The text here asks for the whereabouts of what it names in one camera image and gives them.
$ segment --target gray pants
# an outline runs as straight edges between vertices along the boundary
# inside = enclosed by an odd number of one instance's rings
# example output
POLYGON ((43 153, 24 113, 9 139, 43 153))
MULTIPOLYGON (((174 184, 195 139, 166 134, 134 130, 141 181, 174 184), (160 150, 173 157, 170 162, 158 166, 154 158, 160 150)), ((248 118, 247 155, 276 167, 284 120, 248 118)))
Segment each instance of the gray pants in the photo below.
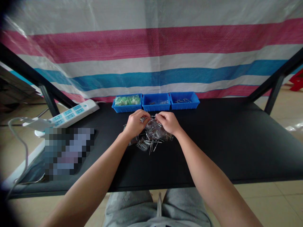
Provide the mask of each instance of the gray pants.
MULTIPOLYGON (((156 216, 157 203, 153 202, 149 191, 114 192, 106 206, 104 227, 130 226, 156 216)), ((162 204, 162 216, 203 227, 212 226, 196 188, 168 189, 162 204)))

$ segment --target forearm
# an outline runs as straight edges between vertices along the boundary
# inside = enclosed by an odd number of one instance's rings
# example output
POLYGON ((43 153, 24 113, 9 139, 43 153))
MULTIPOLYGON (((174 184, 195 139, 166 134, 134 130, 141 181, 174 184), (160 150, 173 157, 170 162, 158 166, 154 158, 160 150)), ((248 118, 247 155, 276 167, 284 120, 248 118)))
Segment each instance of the forearm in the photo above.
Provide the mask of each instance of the forearm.
POLYGON ((222 170, 191 140, 184 130, 175 134, 200 195, 221 226, 259 226, 260 222, 222 170))
POLYGON ((69 189, 44 226, 84 226, 106 195, 129 141, 121 133, 69 189))

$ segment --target left hand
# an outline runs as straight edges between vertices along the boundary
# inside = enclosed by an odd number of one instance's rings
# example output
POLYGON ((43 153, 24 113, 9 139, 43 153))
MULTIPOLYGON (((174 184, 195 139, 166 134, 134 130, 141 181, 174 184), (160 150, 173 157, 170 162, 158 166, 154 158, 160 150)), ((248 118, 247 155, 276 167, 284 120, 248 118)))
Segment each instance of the left hand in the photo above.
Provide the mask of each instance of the left hand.
POLYGON ((136 137, 143 131, 145 125, 151 119, 150 116, 151 115, 149 113, 147 113, 142 109, 136 110, 136 112, 134 112, 128 117, 128 121, 123 133, 127 135, 129 139, 136 137), (145 121, 141 123, 140 121, 141 117, 147 117, 147 118, 145 119, 145 121))

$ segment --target striped tarp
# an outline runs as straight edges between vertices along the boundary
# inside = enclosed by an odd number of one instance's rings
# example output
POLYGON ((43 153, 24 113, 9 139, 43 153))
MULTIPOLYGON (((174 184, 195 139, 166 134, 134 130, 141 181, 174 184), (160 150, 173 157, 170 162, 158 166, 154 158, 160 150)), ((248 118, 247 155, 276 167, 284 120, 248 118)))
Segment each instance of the striped tarp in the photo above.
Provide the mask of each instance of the striped tarp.
POLYGON ((7 22, 2 42, 77 102, 247 96, 303 47, 300 0, 27 0, 7 22))

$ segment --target blue stripe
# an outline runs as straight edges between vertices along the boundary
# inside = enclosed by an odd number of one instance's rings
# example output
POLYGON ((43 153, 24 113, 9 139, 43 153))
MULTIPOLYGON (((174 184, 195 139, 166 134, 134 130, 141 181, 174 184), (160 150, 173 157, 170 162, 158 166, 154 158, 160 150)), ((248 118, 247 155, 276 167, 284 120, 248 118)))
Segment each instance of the blue stripe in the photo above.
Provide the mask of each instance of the blue stripe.
POLYGON ((60 71, 36 70, 50 82, 73 85, 80 91, 111 87, 162 86, 173 83, 213 83, 243 75, 270 76, 286 60, 257 60, 251 64, 211 68, 180 68, 152 73, 100 74, 67 78, 60 71))
POLYGON ((25 83, 29 84, 29 85, 34 85, 33 83, 31 83, 30 81, 28 81, 27 79, 25 79, 23 76, 21 76, 19 73, 15 72, 15 71, 10 71, 13 75, 15 75, 17 78, 19 78, 20 80, 24 81, 25 83))

